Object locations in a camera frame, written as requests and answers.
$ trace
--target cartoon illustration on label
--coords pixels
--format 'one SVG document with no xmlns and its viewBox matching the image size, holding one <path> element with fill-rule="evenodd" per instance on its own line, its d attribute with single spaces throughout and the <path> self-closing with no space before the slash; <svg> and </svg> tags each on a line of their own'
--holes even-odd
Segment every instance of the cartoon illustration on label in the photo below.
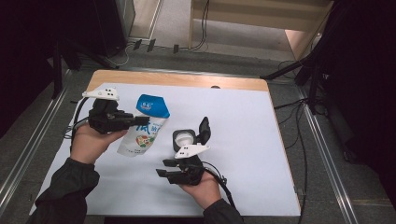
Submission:
<svg viewBox="0 0 396 224">
<path fill-rule="evenodd" d="M 150 147 L 152 143 L 154 142 L 155 137 L 150 137 L 150 136 L 145 136 L 145 135 L 139 135 L 136 137 L 136 143 L 140 147 Z"/>
</svg>

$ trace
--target left hand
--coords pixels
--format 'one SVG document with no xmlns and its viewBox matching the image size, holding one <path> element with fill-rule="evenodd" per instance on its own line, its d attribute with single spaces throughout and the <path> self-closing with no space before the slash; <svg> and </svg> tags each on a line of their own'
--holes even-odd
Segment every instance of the left hand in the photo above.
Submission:
<svg viewBox="0 0 396 224">
<path fill-rule="evenodd" d="M 87 164 L 95 164 L 96 160 L 104 153 L 108 146 L 123 137 L 126 130 L 114 133 L 100 134 L 91 128 L 88 123 L 80 126 L 72 145 L 70 158 Z"/>
</svg>

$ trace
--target black jacket sleeve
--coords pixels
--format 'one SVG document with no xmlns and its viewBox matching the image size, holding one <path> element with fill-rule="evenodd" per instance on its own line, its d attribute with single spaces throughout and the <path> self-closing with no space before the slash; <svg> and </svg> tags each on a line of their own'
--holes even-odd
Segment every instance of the black jacket sleeve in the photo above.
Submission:
<svg viewBox="0 0 396 224">
<path fill-rule="evenodd" d="M 205 224 L 243 224 L 239 212 L 226 203 L 223 199 L 212 203 L 204 211 Z"/>
<path fill-rule="evenodd" d="M 84 223 L 85 197 L 98 181 L 94 165 L 68 158 L 52 176 L 50 186 L 35 201 L 36 210 L 26 223 Z"/>
</svg>

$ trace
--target metal frame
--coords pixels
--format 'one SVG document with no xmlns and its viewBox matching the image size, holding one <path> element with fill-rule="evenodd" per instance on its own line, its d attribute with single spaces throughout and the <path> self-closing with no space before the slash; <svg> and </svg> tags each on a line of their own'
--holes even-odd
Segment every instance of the metal frame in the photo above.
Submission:
<svg viewBox="0 0 396 224">
<path fill-rule="evenodd" d="M 131 72 L 155 72 L 155 73 L 174 73 L 174 74 L 186 74 L 186 75 L 198 75 L 198 76 L 215 76 L 215 77 L 244 77 L 244 78 L 258 78 L 258 76 L 241 76 L 237 74 L 226 74 L 226 73 L 208 73 L 208 72 L 196 72 L 196 71 L 180 71 L 180 70 L 168 70 L 168 69 L 156 69 L 156 68 L 142 68 L 134 67 L 128 68 L 126 71 Z"/>
<path fill-rule="evenodd" d="M 306 92 L 303 90 L 302 87 L 298 87 L 298 92 L 301 99 L 307 97 Z M 304 108 L 304 112 L 308 120 L 309 126 L 312 130 L 312 134 L 314 135 L 315 141 L 317 142 L 320 157 L 323 160 L 324 167 L 329 176 L 335 198 L 337 199 L 337 202 L 340 206 L 341 212 L 344 216 L 344 220 L 347 224 L 358 224 L 359 221 L 355 214 L 355 211 L 353 210 L 352 202 L 349 199 L 347 190 L 332 160 L 332 154 L 326 144 L 325 137 L 320 130 L 317 117 L 312 115 L 308 107 Z"/>
<path fill-rule="evenodd" d="M 0 216 L 2 216 L 4 211 L 6 210 L 6 207 L 11 200 L 12 195 L 20 184 L 24 173 L 26 172 L 33 156 L 35 155 L 35 152 L 37 151 L 38 146 L 41 143 L 41 140 L 44 137 L 44 134 L 47 132 L 47 129 L 49 128 L 53 118 L 58 112 L 58 109 L 67 93 L 68 80 L 71 77 L 70 70 L 67 70 L 64 76 L 64 88 L 62 89 L 57 98 L 50 101 L 46 112 L 44 113 L 41 120 L 38 122 L 35 131 L 33 132 L 17 162 L 15 163 L 11 172 L 8 174 L 6 181 L 0 189 Z"/>
</svg>

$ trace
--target hand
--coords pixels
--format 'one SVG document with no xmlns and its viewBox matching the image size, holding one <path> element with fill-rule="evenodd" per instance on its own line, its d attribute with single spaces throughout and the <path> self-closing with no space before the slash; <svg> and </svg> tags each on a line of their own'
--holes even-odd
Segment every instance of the hand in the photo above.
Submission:
<svg viewBox="0 0 396 224">
<path fill-rule="evenodd" d="M 91 128 L 88 123 L 80 126 L 72 144 L 70 158 L 87 164 L 95 164 L 96 160 L 104 153 L 108 146 L 123 137 L 126 130 L 121 132 L 100 134 Z"/>
<path fill-rule="evenodd" d="M 204 209 L 221 199 L 219 183 L 213 175 L 204 172 L 201 182 L 197 186 L 180 185 Z"/>
</svg>

